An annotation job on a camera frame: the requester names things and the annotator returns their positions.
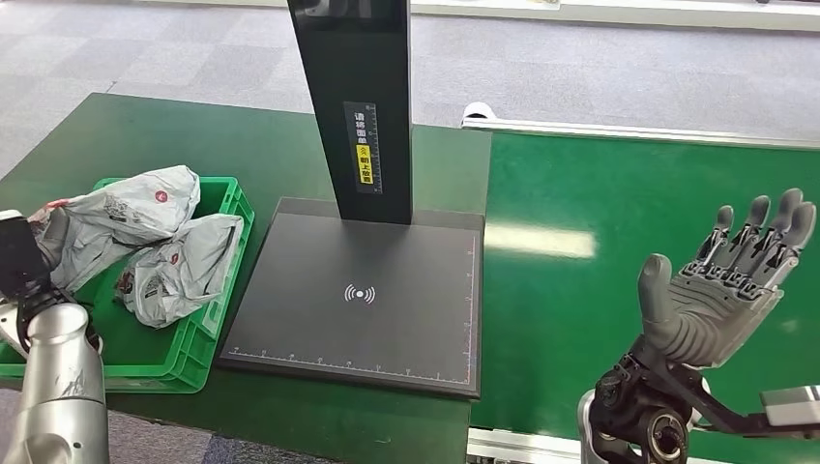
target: green plastic crate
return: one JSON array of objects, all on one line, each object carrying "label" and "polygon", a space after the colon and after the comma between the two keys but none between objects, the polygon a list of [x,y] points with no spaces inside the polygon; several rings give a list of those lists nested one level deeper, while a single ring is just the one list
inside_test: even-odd
[{"label": "green plastic crate", "polygon": [[[94,190],[119,180],[103,179]],[[202,177],[199,185],[201,199],[194,218],[224,213],[245,220],[225,291],[219,298],[164,329],[143,326],[114,299],[117,278],[128,258],[89,280],[74,295],[78,302],[93,306],[94,327],[104,343],[102,363],[107,392],[195,393],[208,380],[254,212],[235,178]],[[24,370],[25,360],[0,342],[0,378],[6,381],[4,384],[21,385]]]}]

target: black vertical stand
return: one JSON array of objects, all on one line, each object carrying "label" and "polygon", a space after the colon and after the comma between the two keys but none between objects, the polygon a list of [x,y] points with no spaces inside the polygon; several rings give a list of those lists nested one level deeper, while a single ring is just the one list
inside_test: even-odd
[{"label": "black vertical stand", "polygon": [[343,219],[409,224],[408,0],[289,0]]},{"label": "black vertical stand", "polygon": [[408,0],[288,0],[337,202],[281,198],[218,363],[478,398],[484,220],[413,212]]}]

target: robotic arm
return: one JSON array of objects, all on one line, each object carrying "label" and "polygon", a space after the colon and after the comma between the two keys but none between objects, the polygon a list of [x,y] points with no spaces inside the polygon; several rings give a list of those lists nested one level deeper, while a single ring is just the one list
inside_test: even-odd
[{"label": "robotic arm", "polygon": [[51,285],[53,251],[20,213],[0,212],[0,336],[27,358],[3,463],[106,464],[103,343],[85,308]]},{"label": "robotic arm", "polygon": [[820,438],[820,387],[762,392],[764,413],[742,416],[712,397],[700,374],[723,365],[763,322],[811,237],[816,208],[800,190],[781,196],[763,232],[768,210],[768,197],[755,198],[729,241],[732,208],[720,208],[712,233],[674,276],[665,256],[647,259],[638,278],[643,333],[578,405],[584,464],[684,464],[694,426]]}]

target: green tabletop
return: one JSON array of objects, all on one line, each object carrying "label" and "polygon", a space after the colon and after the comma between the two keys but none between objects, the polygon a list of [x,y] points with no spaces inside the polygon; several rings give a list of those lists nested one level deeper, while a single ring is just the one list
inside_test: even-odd
[{"label": "green tabletop", "polygon": [[[416,127],[415,202],[480,213],[490,135]],[[9,176],[0,209],[34,211],[103,177],[185,163],[235,176],[259,219],[259,248],[282,195],[330,198],[313,117],[93,95]],[[577,438],[577,401],[640,328],[635,278],[647,254],[686,262],[724,202],[743,216],[759,193],[820,198],[817,153],[683,142],[492,136],[483,287],[482,400],[212,370],[193,395],[110,395],[113,409],[351,462],[463,463],[468,423]],[[810,244],[785,299],[724,367],[713,393],[741,412],[757,392],[815,383],[820,311]],[[229,311],[251,271],[246,259]],[[816,444],[695,434],[691,453],[741,463],[818,462]]]},{"label": "green tabletop", "polygon": [[[820,153],[496,133],[484,247],[482,401],[472,424],[577,438],[580,396],[640,331],[636,279],[662,252],[680,267],[720,205],[801,187],[820,200]],[[725,366],[706,372],[730,408],[758,392],[820,382],[820,242],[785,297]],[[690,454],[729,462],[820,462],[817,443],[695,433]]]},{"label": "green tabletop", "polygon": [[[483,213],[489,146],[487,133],[416,127],[416,206]],[[0,181],[0,210],[31,213],[101,178],[182,163],[236,177],[256,211],[230,314],[278,199],[333,197],[312,115],[92,95]],[[198,394],[110,394],[108,405],[363,463],[463,463],[470,416],[466,401],[216,368]]]}]

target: gray plastic bag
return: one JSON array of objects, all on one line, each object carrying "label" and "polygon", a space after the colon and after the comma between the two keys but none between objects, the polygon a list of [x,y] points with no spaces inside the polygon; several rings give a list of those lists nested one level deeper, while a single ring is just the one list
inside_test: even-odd
[{"label": "gray plastic bag", "polygon": [[[199,176],[185,166],[174,166],[53,201],[29,222],[41,247],[59,254],[52,259],[59,264],[51,280],[74,292],[136,249],[173,237],[198,203]],[[46,234],[58,208],[69,220],[62,240]]]},{"label": "gray plastic bag", "polygon": [[157,329],[188,316],[224,290],[243,225],[229,215],[186,222],[170,242],[129,259],[118,298],[139,322]]}]

